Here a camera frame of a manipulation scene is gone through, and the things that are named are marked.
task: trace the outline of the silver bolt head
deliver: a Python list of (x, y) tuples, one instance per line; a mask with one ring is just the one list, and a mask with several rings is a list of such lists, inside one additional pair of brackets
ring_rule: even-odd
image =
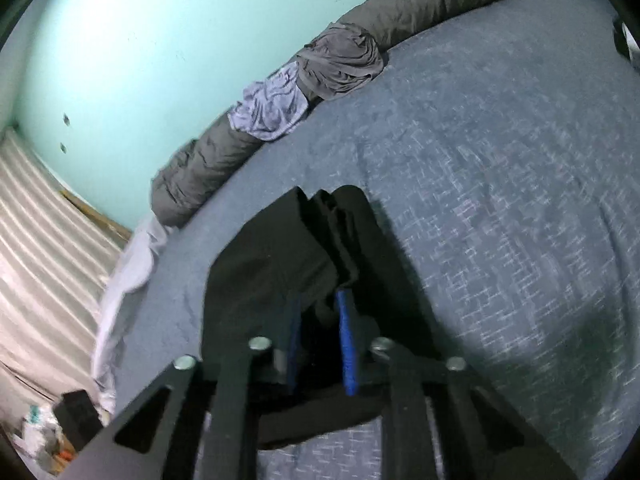
[(450, 357), (445, 366), (450, 372), (461, 372), (466, 368), (466, 361), (462, 357)]
[(394, 347), (394, 342), (388, 337), (377, 337), (371, 342), (372, 352), (386, 352)]
[(174, 361), (176, 370), (191, 370), (196, 365), (196, 359), (190, 355), (183, 355)]
[(264, 352), (271, 348), (271, 339), (263, 336), (252, 337), (249, 339), (249, 348), (254, 352)]

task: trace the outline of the bedsheet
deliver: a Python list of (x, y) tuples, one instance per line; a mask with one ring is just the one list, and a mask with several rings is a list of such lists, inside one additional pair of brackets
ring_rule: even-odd
[[(197, 354), (210, 264), (292, 186), (364, 189), (438, 338), (581, 478), (640, 424), (640, 77), (606, 0), (502, 0), (388, 53), (170, 236), (123, 341), (122, 409)], [(380, 427), (260, 454), (262, 478), (376, 478)]]

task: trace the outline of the gray blanket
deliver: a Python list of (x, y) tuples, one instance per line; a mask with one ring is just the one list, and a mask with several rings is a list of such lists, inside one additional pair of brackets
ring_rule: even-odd
[[(640, 424), (640, 77), (612, 16), (605, 0), (468, 12), (264, 146), (169, 240), (124, 339), (119, 408), (198, 352), (207, 271), (244, 222), (292, 186), (355, 184), (442, 339), (604, 478)], [(358, 431), (262, 455), (263, 472), (375, 478), (379, 427)]]

